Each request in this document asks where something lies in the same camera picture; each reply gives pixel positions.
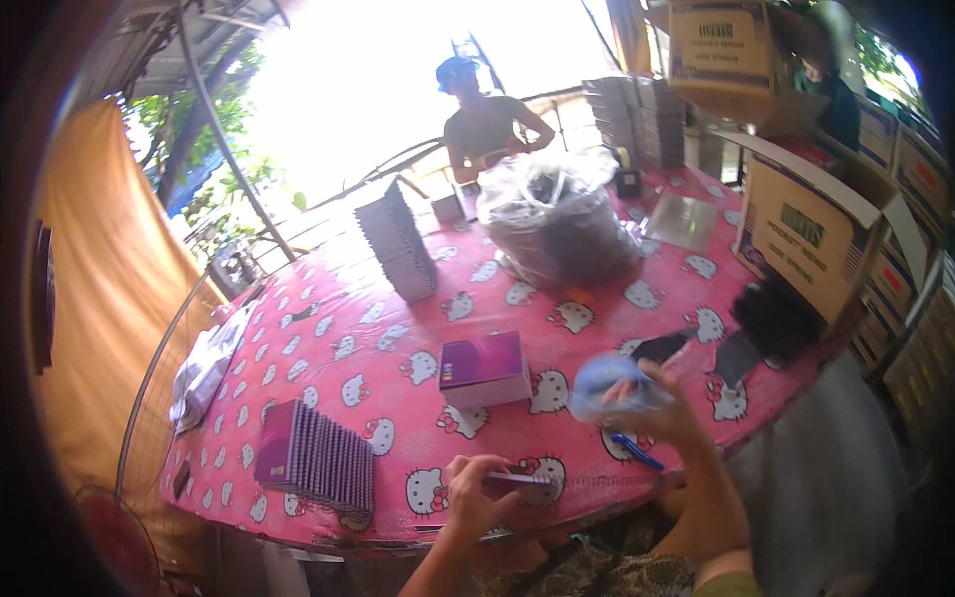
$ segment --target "man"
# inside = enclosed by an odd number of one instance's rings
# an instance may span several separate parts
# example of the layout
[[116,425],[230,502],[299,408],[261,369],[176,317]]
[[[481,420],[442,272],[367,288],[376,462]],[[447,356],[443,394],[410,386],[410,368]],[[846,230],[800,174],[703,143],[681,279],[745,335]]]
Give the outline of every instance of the man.
[[[692,588],[697,597],[759,597],[746,512],[719,454],[679,384],[656,363],[644,359],[640,368],[673,396],[675,404],[664,412],[630,416],[621,424],[622,431],[653,436],[680,453],[686,490],[679,520],[646,556],[614,561],[582,545],[570,559],[549,570],[540,586],[526,586],[526,594],[589,594],[588,587],[600,582],[604,584],[600,594],[682,594]],[[619,401],[630,391],[628,384],[618,382],[605,399]],[[490,455],[458,456],[451,462],[448,522],[399,597],[459,594],[472,547],[522,501],[518,492],[494,501],[481,491],[485,475],[506,470],[506,464],[504,458]],[[695,574],[692,565],[697,567]]]
[[[478,172],[504,156],[543,149],[554,138],[554,130],[519,99],[482,94],[477,68],[474,60],[455,56],[442,62],[435,72],[441,91],[456,97],[460,105],[444,124],[444,144],[458,184],[474,181]],[[515,120],[536,132],[537,140],[519,140],[514,134]]]
[[855,94],[839,76],[844,51],[839,40],[845,37],[839,31],[846,28],[842,15],[826,10],[832,2],[820,2],[806,12],[800,32],[800,59],[796,67],[794,85],[797,91],[830,98],[817,124],[822,131],[853,151],[859,151],[861,112]]

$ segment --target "stack of papers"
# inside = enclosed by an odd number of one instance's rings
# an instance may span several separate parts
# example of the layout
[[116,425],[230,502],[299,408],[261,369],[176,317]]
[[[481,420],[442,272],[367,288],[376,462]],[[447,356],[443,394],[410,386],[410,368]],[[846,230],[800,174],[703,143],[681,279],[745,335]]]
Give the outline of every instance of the stack of papers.
[[630,77],[605,76],[584,81],[584,97],[604,144],[623,148],[631,160],[636,160],[640,151],[640,103]]
[[265,489],[370,521],[373,462],[366,439],[295,398],[265,413],[255,480]]
[[634,76],[640,101],[640,160],[658,170],[683,166],[686,103],[663,79]]
[[354,213],[362,234],[398,295],[411,302],[434,294],[435,262],[414,225],[397,179],[386,177],[352,195],[359,202]]

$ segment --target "blue pen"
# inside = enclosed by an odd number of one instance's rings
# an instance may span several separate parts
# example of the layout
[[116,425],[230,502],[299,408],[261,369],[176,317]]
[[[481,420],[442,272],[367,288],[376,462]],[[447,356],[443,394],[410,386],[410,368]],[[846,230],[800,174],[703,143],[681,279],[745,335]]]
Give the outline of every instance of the blue pen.
[[625,436],[624,434],[611,434],[610,440],[613,441],[614,443],[619,443],[620,445],[624,446],[625,450],[627,450],[630,454],[633,455],[634,458],[640,460],[646,466],[649,466],[650,468],[655,468],[658,471],[663,470],[664,468],[663,464],[656,461],[649,454],[641,450],[640,446],[633,443],[633,440],[631,440],[629,437]]

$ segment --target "table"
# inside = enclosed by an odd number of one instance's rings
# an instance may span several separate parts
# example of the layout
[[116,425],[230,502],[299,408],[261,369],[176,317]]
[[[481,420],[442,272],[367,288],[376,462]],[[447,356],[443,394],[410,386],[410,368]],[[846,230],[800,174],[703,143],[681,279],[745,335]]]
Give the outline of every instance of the table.
[[[644,180],[645,187],[663,186],[722,209],[710,248],[692,255],[645,242],[642,265],[584,288],[585,304],[511,278],[498,268],[496,248],[477,224],[442,227],[426,203],[414,209],[437,260],[436,295],[406,305],[356,226],[283,268],[266,282],[205,422],[173,440],[159,478],[161,495],[208,520],[279,541],[403,550],[435,537],[414,525],[446,520],[442,469],[452,457],[496,453],[528,473],[556,475],[564,483],[552,503],[527,506],[513,526],[495,535],[593,523],[652,499],[667,479],[680,475],[680,460],[652,437],[635,437],[666,466],[656,473],[605,433],[575,420],[566,410],[574,375],[598,352],[630,352],[640,339],[687,328],[695,329],[694,337],[667,369],[684,384],[718,446],[739,446],[812,383],[819,353],[783,372],[760,363],[732,387],[709,374],[717,347],[737,328],[732,299],[754,280],[730,252],[742,199],[690,167],[647,172]],[[652,208],[613,201],[622,218]],[[510,330],[520,331],[533,396],[464,413],[446,405],[435,377],[441,345]],[[292,494],[264,491],[253,480],[265,411],[295,396],[372,442],[371,524],[339,519]],[[190,460],[191,479],[176,500],[171,479],[183,459]]]

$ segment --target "clear plastic bag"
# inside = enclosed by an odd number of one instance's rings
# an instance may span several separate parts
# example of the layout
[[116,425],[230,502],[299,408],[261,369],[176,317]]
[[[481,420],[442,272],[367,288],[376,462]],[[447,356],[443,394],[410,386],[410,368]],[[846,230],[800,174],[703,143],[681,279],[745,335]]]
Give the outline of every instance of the clear plastic bag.
[[596,282],[637,255],[604,190],[616,169],[603,148],[505,158],[477,179],[477,219],[509,267],[535,287]]

